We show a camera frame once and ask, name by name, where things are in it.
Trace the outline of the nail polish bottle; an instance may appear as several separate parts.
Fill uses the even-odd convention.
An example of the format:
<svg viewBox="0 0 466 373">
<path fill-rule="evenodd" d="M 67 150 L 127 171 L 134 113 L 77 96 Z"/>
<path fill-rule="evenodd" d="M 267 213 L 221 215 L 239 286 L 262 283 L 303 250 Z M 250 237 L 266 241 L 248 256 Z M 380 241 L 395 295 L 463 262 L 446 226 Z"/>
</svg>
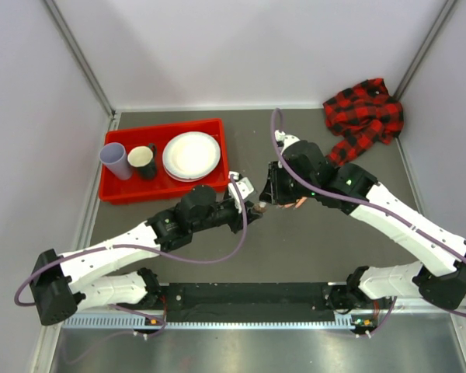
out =
<svg viewBox="0 0 466 373">
<path fill-rule="evenodd" d="M 267 203 L 260 201 L 254 204 L 253 208 L 255 211 L 259 212 L 260 214 L 264 214 L 267 211 Z"/>
</svg>

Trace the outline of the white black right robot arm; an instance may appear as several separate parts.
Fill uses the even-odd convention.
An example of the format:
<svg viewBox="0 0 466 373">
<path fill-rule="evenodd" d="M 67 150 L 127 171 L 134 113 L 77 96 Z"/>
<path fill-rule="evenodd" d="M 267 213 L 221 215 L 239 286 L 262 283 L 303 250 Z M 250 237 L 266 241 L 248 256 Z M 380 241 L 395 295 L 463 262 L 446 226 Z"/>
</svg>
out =
<svg viewBox="0 0 466 373">
<path fill-rule="evenodd" d="M 358 267 L 337 303 L 363 308 L 379 298 L 410 297 L 448 311 L 459 307 L 466 295 L 465 238 L 402 203 L 362 167 L 331 166 L 315 143 L 278 131 L 274 144 L 279 158 L 268 166 L 261 202 L 314 199 L 377 229 L 416 258 L 394 267 Z"/>
</svg>

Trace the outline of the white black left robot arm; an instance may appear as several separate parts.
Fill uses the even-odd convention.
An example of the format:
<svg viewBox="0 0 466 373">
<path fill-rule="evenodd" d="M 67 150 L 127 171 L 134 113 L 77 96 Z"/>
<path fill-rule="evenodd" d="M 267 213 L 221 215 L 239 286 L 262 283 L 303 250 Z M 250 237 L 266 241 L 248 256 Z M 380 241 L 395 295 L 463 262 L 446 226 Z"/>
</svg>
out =
<svg viewBox="0 0 466 373">
<path fill-rule="evenodd" d="M 115 275 L 115 271 L 156 256 L 172 258 L 172 251 L 191 243 L 193 235 L 227 225 L 244 232 L 263 213 L 248 200 L 241 184 L 229 187 L 222 200 L 205 185 L 194 187 L 175 205 L 131 230 L 98 245 L 58 254 L 42 252 L 28 280 L 40 323 L 52 326 L 76 312 L 104 305 L 149 309 L 158 304 L 161 289 L 148 269 Z"/>
</svg>

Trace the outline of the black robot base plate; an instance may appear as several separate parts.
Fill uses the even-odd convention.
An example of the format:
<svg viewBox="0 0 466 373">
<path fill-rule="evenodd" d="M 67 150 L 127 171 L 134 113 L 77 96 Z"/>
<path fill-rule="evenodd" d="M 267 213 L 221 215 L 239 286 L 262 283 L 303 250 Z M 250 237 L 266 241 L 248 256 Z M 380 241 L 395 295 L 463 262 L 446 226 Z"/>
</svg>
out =
<svg viewBox="0 0 466 373">
<path fill-rule="evenodd" d="M 171 322 L 323 322 L 335 319 L 322 283 L 171 283 Z"/>
</svg>

